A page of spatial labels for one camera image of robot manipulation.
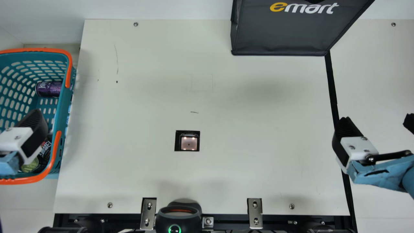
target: teal plastic basket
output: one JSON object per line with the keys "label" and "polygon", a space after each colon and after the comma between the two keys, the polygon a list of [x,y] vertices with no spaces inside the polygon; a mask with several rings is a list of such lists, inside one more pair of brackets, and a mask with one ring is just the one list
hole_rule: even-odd
{"label": "teal plastic basket", "polygon": [[[30,110],[40,109],[53,132],[49,164],[41,173],[19,172],[0,176],[0,184],[27,184],[59,173],[67,120],[75,84],[72,57],[62,49],[10,49],[0,51],[0,133],[17,124]],[[62,81],[59,98],[36,95],[43,81]]]}

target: basket handle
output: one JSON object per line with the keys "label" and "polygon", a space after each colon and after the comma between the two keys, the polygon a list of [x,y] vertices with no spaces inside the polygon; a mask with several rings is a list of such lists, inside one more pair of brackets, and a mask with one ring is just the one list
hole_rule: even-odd
{"label": "basket handle", "polygon": [[35,176],[30,176],[30,177],[21,177],[21,178],[16,178],[16,179],[0,179],[0,184],[2,185],[29,184],[29,183],[38,182],[42,180],[43,178],[45,178],[49,174],[50,170],[52,169],[55,163],[61,135],[62,135],[62,131],[56,132],[55,141],[53,143],[52,158],[50,159],[48,166],[41,173]]}
{"label": "basket handle", "polygon": [[66,70],[66,77],[65,77],[65,88],[70,87],[70,76],[72,75],[72,56],[70,53],[63,49],[51,49],[51,48],[21,48],[21,49],[6,49],[0,51],[0,54],[4,53],[21,53],[21,52],[46,52],[46,53],[61,53],[67,56],[68,59],[68,66]]}

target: green light ring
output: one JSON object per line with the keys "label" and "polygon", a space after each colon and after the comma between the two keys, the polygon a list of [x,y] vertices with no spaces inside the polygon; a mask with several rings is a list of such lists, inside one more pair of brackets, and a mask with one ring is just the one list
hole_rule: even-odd
{"label": "green light ring", "polygon": [[168,233],[171,233],[171,228],[172,228],[173,226],[177,226],[177,227],[178,227],[178,233],[181,233],[181,227],[180,227],[179,225],[177,225],[177,224],[173,224],[173,225],[171,225],[171,226],[168,228]]}

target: purple can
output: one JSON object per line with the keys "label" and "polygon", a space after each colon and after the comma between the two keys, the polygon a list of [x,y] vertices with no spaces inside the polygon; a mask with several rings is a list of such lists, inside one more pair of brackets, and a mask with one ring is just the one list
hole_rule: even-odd
{"label": "purple can", "polygon": [[36,84],[36,94],[40,97],[59,97],[61,88],[61,81],[39,82]]}

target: robotic arm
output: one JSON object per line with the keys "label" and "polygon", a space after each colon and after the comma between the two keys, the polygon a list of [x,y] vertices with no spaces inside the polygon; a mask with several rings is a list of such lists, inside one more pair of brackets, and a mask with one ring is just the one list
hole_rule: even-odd
{"label": "robotic arm", "polygon": [[[414,114],[407,114],[404,126],[414,133]],[[352,120],[340,119],[332,139],[343,173],[354,184],[408,192],[414,199],[414,155],[409,150],[380,154]]]}

